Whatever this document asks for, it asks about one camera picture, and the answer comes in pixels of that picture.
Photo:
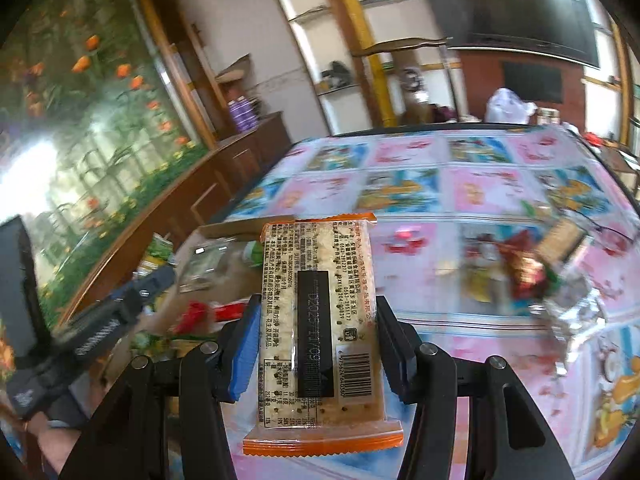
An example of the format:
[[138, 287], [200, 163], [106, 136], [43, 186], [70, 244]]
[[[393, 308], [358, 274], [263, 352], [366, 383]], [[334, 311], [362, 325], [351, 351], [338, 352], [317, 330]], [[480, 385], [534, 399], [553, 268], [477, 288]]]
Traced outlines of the person's left hand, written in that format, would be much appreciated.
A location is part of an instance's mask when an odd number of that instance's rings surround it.
[[5, 393], [1, 393], [1, 419], [14, 430], [34, 437], [43, 459], [56, 474], [59, 474], [63, 469], [70, 452], [80, 437], [78, 429], [55, 427], [42, 413], [35, 415], [29, 422], [23, 422], [9, 406], [9, 400]]

